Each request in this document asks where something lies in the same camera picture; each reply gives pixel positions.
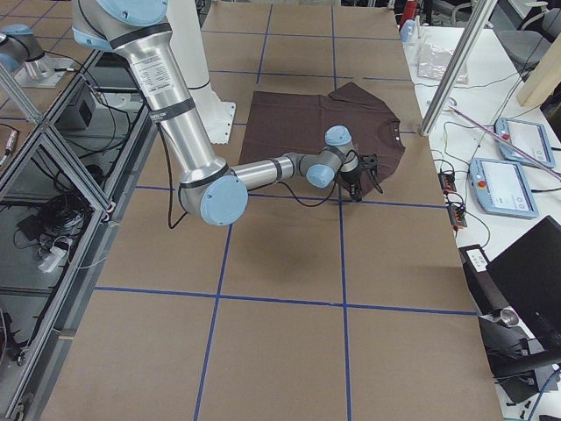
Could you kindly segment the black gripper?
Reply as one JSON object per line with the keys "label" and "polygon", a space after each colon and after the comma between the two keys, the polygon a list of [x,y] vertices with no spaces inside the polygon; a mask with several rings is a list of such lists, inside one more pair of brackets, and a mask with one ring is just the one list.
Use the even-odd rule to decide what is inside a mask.
{"label": "black gripper", "polygon": [[343,185],[347,189],[349,189],[351,200],[355,202],[362,201],[360,178],[361,178],[360,167],[355,167],[350,171],[341,172],[341,180],[343,182]]}

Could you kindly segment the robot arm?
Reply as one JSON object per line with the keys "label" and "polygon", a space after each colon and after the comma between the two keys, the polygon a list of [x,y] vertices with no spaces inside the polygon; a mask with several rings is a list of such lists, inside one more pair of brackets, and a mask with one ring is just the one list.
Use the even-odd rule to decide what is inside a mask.
{"label": "robot arm", "polygon": [[234,168],[216,155],[172,51],[167,8],[166,1],[74,1],[73,32],[78,44],[128,62],[151,120],[181,166],[178,197],[187,213],[209,225],[231,225],[245,212],[250,190],[298,175],[319,189],[347,182],[352,199],[360,200],[359,155],[342,125],[327,130],[318,154],[286,153]]}
{"label": "robot arm", "polygon": [[23,24],[1,29],[1,65],[26,88],[55,88],[75,61],[48,54],[32,29]]}

